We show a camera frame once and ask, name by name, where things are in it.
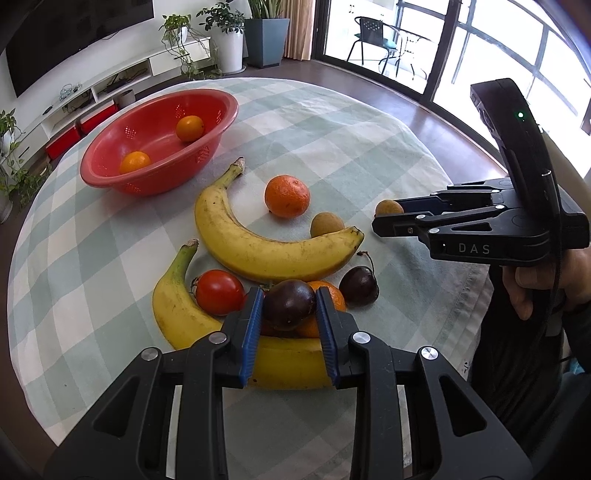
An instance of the red bowl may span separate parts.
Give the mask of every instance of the red bowl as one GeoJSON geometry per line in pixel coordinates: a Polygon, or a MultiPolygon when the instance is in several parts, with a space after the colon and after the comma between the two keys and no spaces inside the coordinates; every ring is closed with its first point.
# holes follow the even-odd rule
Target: red bowl
{"type": "Polygon", "coordinates": [[[238,101],[232,95],[205,88],[145,102],[116,118],[93,140],[80,165],[82,180],[91,187],[140,196],[167,192],[211,160],[237,114],[238,101]],[[205,125],[203,136],[192,143],[176,135],[178,121],[187,115],[201,117],[205,125]],[[136,150],[148,154],[152,164],[121,175],[121,161],[136,150]]]}

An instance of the banana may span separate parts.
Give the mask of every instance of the banana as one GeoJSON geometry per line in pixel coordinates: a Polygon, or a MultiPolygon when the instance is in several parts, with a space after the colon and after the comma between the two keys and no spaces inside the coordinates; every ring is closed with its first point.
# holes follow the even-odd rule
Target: banana
{"type": "MultiPolygon", "coordinates": [[[[183,245],[152,294],[152,309],[164,337],[177,350],[220,329],[221,323],[205,313],[185,286],[187,268],[199,242],[183,245]]],[[[250,383],[273,390],[330,386],[318,339],[261,336],[250,383]]]]}
{"type": "Polygon", "coordinates": [[[209,316],[195,303],[185,286],[185,275],[198,246],[198,240],[191,240],[180,248],[152,293],[156,323],[177,350],[190,347],[202,336],[221,327],[219,320],[209,316]]]}
{"type": "Polygon", "coordinates": [[[226,192],[243,172],[241,157],[195,203],[199,234],[217,261],[259,282],[318,280],[345,266],[363,241],[363,232],[354,226],[300,242],[264,238],[243,227],[232,213],[226,192]]]}

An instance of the red tomato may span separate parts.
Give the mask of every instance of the red tomato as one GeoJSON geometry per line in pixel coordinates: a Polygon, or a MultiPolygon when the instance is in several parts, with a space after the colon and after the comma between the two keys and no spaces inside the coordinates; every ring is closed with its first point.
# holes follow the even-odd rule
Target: red tomato
{"type": "Polygon", "coordinates": [[[234,275],[209,270],[197,280],[195,300],[210,315],[227,315],[244,305],[244,287],[234,275]]]}

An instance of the gray planter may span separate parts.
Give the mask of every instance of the gray planter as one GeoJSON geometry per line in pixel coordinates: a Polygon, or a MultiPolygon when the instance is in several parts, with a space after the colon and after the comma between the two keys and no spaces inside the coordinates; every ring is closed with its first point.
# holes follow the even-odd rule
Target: gray planter
{"type": "Polygon", "coordinates": [[[289,18],[250,18],[244,22],[249,65],[275,67],[281,63],[289,18]]]}

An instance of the television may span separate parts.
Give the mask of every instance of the television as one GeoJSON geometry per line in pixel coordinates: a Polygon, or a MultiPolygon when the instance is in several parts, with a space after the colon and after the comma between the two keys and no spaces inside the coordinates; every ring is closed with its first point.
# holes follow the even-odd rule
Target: television
{"type": "Polygon", "coordinates": [[[150,18],[152,0],[43,0],[6,48],[15,93],[91,43],[150,18]]]}

